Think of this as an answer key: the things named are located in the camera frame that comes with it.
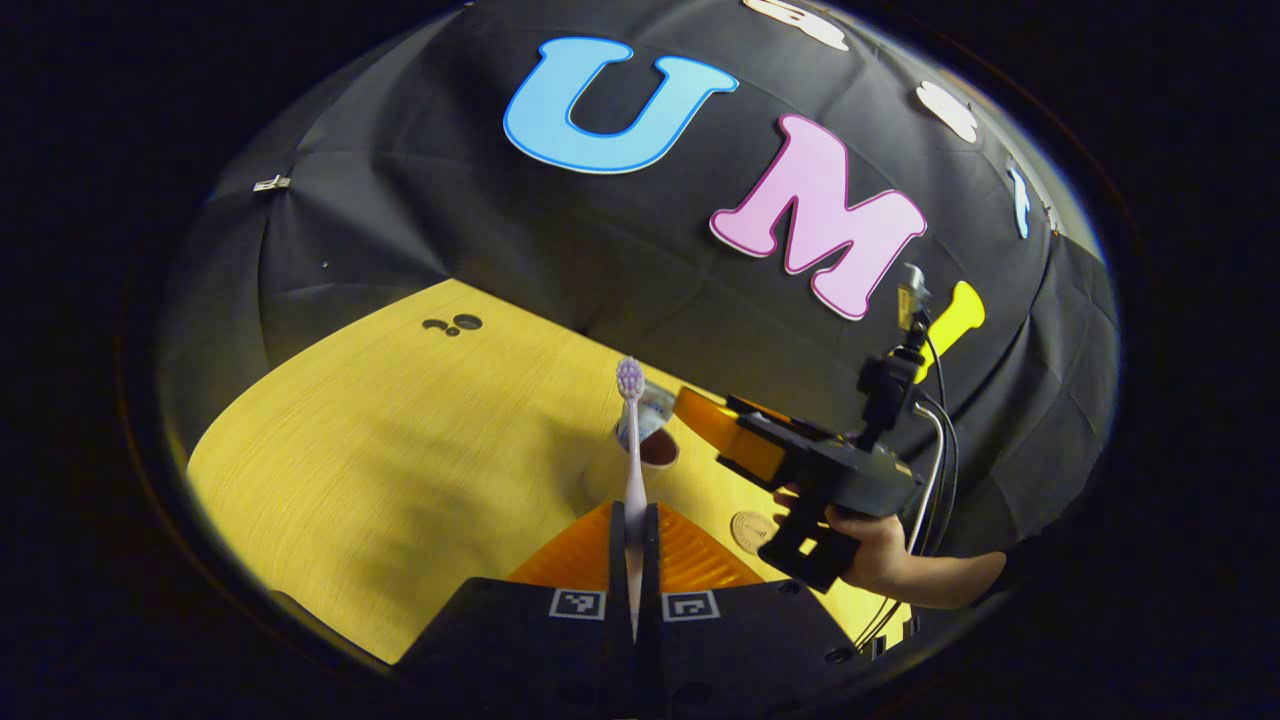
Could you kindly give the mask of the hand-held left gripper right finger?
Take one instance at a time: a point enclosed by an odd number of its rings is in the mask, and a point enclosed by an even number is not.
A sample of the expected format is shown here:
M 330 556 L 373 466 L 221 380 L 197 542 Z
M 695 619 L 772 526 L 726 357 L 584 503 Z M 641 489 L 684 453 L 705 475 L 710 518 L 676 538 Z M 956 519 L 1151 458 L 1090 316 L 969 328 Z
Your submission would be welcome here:
M 645 516 L 640 594 L 643 719 L 800 719 L 872 662 L 795 580 L 662 591 L 659 509 Z

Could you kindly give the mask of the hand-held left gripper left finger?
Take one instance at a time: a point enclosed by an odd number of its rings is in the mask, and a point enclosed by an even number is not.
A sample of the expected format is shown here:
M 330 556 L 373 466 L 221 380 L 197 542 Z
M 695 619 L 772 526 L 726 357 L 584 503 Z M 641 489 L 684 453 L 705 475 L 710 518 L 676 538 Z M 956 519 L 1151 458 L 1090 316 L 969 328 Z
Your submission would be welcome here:
M 602 591 L 472 577 L 399 661 L 425 719 L 618 719 L 634 715 L 634 628 L 623 509 L 605 509 Z

